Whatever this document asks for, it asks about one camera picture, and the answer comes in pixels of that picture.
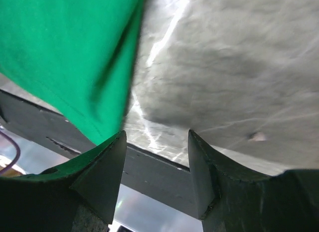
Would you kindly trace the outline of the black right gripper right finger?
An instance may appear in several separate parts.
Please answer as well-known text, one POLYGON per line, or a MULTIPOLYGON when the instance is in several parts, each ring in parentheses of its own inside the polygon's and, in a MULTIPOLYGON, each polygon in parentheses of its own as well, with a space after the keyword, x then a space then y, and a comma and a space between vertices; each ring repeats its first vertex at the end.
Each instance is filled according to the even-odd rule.
POLYGON ((188 133, 196 215, 206 232, 316 232, 319 172, 287 170, 268 176, 188 133))

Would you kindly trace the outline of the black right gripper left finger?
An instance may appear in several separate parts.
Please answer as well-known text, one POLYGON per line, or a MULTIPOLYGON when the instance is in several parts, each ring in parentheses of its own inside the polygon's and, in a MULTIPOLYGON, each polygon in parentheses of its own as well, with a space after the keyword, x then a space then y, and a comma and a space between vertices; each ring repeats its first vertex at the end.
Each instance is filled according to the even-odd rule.
POLYGON ((106 231, 114 218, 126 150, 126 133, 119 132, 38 175, 1 177, 1 231, 106 231))

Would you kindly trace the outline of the green t shirt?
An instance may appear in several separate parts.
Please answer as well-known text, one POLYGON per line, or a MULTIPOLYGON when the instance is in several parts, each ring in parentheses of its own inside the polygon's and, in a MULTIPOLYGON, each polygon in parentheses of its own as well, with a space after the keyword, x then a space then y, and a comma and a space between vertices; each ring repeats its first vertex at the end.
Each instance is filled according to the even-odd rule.
POLYGON ((98 145, 122 127, 144 0, 0 0, 0 71, 98 145))

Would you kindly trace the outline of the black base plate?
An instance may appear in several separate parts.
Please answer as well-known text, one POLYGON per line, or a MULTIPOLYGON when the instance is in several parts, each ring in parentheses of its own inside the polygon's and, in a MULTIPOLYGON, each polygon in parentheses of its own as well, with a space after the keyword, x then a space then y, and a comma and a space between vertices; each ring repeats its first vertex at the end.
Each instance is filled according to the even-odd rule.
MULTIPOLYGON (((61 114, 1 90, 0 120, 9 131, 72 159, 95 145, 61 114)), ((189 168, 127 144, 122 183, 196 216, 189 168)))

